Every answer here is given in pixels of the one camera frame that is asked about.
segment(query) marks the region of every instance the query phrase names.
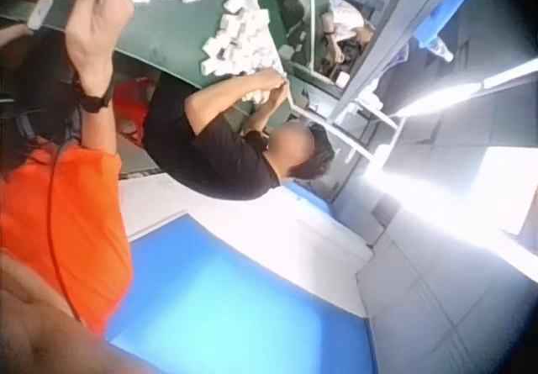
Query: green table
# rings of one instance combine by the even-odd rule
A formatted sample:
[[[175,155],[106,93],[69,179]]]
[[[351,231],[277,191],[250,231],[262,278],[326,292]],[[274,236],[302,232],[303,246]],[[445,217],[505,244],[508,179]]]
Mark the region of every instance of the green table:
[[[55,0],[45,26],[63,30],[73,0]],[[202,76],[200,62],[207,56],[202,46],[219,28],[226,0],[201,0],[182,3],[180,0],[153,0],[136,8],[133,18],[122,33],[117,50],[161,69],[196,87],[207,87],[219,80],[216,76]],[[277,0],[259,0],[271,12],[270,29],[277,46],[286,42]],[[20,3],[4,9],[0,16],[12,20],[26,20],[33,4]],[[236,108],[244,115],[252,111],[251,103],[238,103]],[[284,123],[290,114],[284,105],[272,117],[271,127]]]

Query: white shirt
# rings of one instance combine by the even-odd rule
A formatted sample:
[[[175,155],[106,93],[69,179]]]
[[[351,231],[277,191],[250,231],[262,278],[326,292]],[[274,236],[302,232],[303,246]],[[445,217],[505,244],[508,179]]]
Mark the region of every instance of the white shirt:
[[[310,20],[310,0],[299,0],[304,7],[303,21]],[[333,13],[335,22],[336,42],[353,38],[356,33],[354,28],[364,26],[364,18],[361,12],[344,0],[329,0],[330,11]]]

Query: person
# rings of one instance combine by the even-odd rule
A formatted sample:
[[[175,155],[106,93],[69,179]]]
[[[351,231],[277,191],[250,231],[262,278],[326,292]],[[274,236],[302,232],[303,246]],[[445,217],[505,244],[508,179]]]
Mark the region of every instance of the person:
[[[310,11],[310,0],[284,0],[284,12],[294,14],[294,18],[300,17],[309,23]],[[361,12],[344,0],[329,0],[329,10],[321,15],[321,22],[327,40],[326,58],[331,64],[340,64],[345,60],[339,42],[355,38],[359,46],[364,47],[375,32],[372,25],[364,20]]]
[[[223,112],[249,92],[271,91],[234,132]],[[271,69],[238,76],[195,92],[163,75],[144,122],[143,144],[156,164],[186,187],[211,198],[250,200],[287,177],[323,176],[335,153],[325,129],[288,122],[269,140],[261,132],[289,95],[289,85]]]
[[[26,152],[22,165],[2,164],[0,181],[2,372],[158,372],[101,337],[132,277],[107,92],[133,11],[130,0],[73,5],[65,43],[80,82],[80,145],[21,133],[25,144],[16,146],[3,137],[3,157]],[[3,127],[16,119],[2,116]]]

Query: stack of white boxes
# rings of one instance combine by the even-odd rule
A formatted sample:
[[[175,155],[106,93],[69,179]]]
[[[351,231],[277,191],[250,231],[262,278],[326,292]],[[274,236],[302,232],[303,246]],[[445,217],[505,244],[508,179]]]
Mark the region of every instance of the stack of white boxes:
[[[204,76],[214,74],[252,74],[264,67],[274,67],[269,11],[260,9],[257,0],[228,0],[228,13],[220,21],[220,30],[207,40],[203,51],[209,56],[202,62]],[[269,92],[251,92],[243,100],[264,103]]]

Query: orange shirt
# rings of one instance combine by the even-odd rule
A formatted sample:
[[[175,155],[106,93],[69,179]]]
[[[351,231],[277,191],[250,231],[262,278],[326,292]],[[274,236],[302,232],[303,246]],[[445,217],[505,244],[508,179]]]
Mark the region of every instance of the orange shirt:
[[[49,150],[0,182],[2,252],[39,274],[63,294],[47,237]],[[117,155],[72,146],[56,166],[51,233],[61,277],[76,312],[103,333],[132,279],[129,243],[119,210]]]

